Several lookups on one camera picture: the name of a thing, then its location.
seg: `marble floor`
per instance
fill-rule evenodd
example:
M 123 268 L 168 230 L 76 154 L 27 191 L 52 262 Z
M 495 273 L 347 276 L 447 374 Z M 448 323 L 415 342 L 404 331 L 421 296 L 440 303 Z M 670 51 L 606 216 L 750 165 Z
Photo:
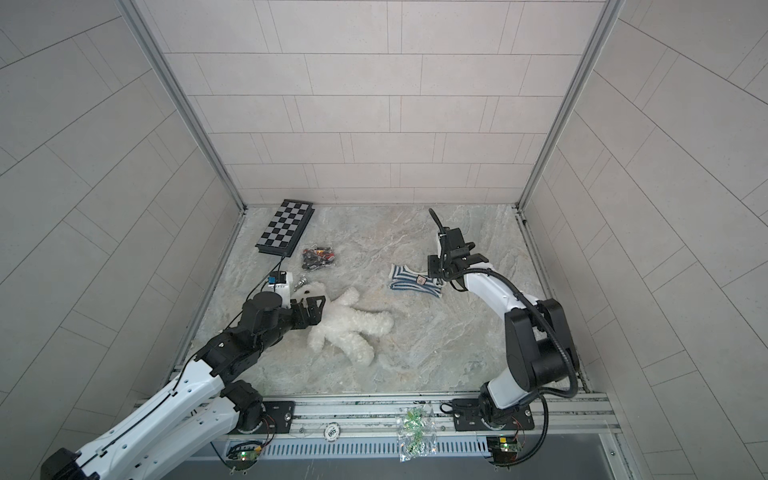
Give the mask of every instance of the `marble floor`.
M 248 292 L 278 261 L 254 248 L 274 210 L 247 211 L 191 352 L 237 315 Z M 489 258 L 523 292 L 543 296 L 510 206 L 443 205 L 435 211 L 447 227 L 461 227 L 465 240 L 477 244 L 473 251 Z M 325 283 L 330 300 L 354 286 L 361 293 L 355 308 L 388 310 L 395 317 L 392 332 L 369 339 L 376 357 L 370 366 L 359 367 L 328 343 L 315 354 L 306 345 L 308 331 L 294 330 L 240 378 L 268 396 L 475 390 L 496 377 L 505 367 L 502 322 L 478 297 L 449 285 L 441 299 L 388 288 L 392 263 L 426 270 L 427 255 L 436 253 L 435 233 L 424 206 L 317 207 L 283 270 Z M 301 270 L 300 251 L 313 243 L 333 245 L 337 264 Z

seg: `striped cloth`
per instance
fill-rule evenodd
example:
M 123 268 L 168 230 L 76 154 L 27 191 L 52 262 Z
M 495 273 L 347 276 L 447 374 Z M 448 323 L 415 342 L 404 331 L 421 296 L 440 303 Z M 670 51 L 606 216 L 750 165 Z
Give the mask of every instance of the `striped cloth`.
M 426 273 L 414 272 L 405 265 L 392 265 L 389 276 L 392 278 L 389 283 L 389 288 L 392 290 L 412 290 L 438 298 L 442 296 L 442 286 L 445 285 L 444 281 L 427 278 Z

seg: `bag of small parts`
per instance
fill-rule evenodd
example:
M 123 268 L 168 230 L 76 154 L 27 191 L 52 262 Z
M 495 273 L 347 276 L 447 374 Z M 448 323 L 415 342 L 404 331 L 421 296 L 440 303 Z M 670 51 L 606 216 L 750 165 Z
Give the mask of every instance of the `bag of small parts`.
M 429 405 L 408 409 L 397 419 L 397 441 L 401 462 L 437 452 L 437 428 Z
M 325 266 L 331 266 L 336 262 L 333 247 L 318 247 L 312 245 L 301 253 L 301 267 L 304 270 L 317 270 Z

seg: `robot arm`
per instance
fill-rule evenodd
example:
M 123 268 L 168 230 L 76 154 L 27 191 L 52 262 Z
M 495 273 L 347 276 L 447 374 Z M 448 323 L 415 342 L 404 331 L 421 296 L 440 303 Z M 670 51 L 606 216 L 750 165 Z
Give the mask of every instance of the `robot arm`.
M 429 213 L 437 223 L 440 252 L 428 257 L 429 276 L 457 281 L 482 298 L 505 324 L 508 368 L 481 388 L 481 418 L 487 425 L 501 427 L 510 411 L 544 393 L 575 396 L 578 357 L 560 304 L 521 293 L 487 258 L 471 253 L 475 244 L 465 242 L 460 229 L 445 228 L 433 209 Z M 547 337 L 536 340 L 534 327 Z M 567 391 L 545 387 L 566 377 L 570 379 Z
M 77 453 L 59 449 L 48 457 L 41 479 L 158 479 L 220 435 L 253 432 L 266 421 L 262 397 L 235 378 L 289 330 L 317 325 L 325 301 L 323 296 L 306 299 L 306 305 L 291 300 L 286 308 L 280 293 L 257 293 L 243 304 L 237 326 L 212 338 L 178 377 L 125 420 Z

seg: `white teddy bear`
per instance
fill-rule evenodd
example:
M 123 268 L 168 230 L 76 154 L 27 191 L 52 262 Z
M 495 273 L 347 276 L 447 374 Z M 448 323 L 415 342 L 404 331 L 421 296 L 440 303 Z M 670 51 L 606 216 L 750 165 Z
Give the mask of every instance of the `white teddy bear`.
M 338 346 L 354 363 L 368 366 L 373 361 L 373 347 L 368 344 L 360 333 L 381 336 L 389 333 L 394 324 L 389 312 L 363 312 L 355 310 L 352 305 L 360 300 L 360 293 L 355 287 L 350 287 L 334 301 L 329 301 L 326 286 L 322 283 L 308 283 L 299 288 L 298 301 L 310 296 L 326 296 L 323 308 L 323 318 L 319 325 L 310 330 L 307 345 L 320 353 L 326 339 Z

